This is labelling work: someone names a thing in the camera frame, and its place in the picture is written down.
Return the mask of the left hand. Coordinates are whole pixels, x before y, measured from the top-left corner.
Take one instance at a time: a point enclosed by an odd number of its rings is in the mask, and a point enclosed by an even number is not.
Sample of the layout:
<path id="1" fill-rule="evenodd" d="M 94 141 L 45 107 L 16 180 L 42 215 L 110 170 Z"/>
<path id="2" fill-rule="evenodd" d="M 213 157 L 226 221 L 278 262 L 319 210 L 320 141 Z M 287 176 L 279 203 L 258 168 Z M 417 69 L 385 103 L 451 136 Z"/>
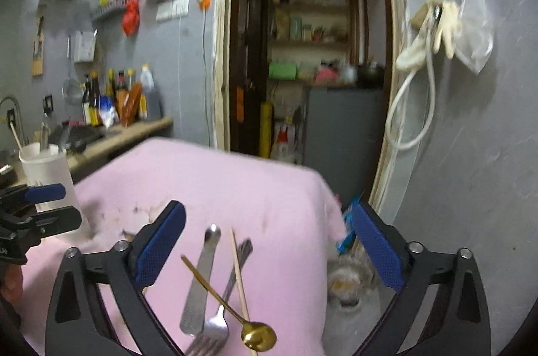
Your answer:
<path id="1" fill-rule="evenodd" d="M 12 305 L 18 305 L 23 296 L 24 276 L 20 265 L 10 264 L 1 282 L 1 295 Z"/>

